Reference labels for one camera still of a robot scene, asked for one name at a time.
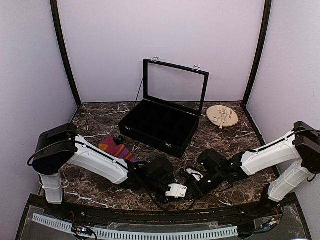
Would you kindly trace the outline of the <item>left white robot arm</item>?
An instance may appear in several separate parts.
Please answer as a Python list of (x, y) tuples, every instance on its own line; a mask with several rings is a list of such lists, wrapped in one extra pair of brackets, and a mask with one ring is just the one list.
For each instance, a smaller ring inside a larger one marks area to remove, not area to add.
[(191, 187), (175, 181), (173, 165), (168, 159), (132, 162), (119, 158), (87, 142), (72, 123), (43, 132), (27, 165), (37, 172), (46, 200), (60, 218), (67, 218), (71, 213), (70, 206), (64, 202), (60, 177), (64, 165), (81, 167), (123, 189), (155, 193), (151, 199), (155, 204), (179, 200), (194, 203), (196, 199)]

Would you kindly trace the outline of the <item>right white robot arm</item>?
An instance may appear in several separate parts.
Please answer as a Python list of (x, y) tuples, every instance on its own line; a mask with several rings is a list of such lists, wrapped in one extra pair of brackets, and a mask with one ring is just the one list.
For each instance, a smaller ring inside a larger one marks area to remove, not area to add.
[(260, 148), (247, 150), (227, 159), (214, 149), (203, 151), (197, 162), (206, 170), (187, 168), (180, 171), (187, 186), (186, 197), (200, 200), (221, 183), (249, 178), (275, 165), (291, 161), (291, 166), (267, 185), (264, 199), (255, 205), (255, 213), (266, 217), (284, 197), (303, 181), (320, 173), (320, 132), (303, 121), (283, 137)]

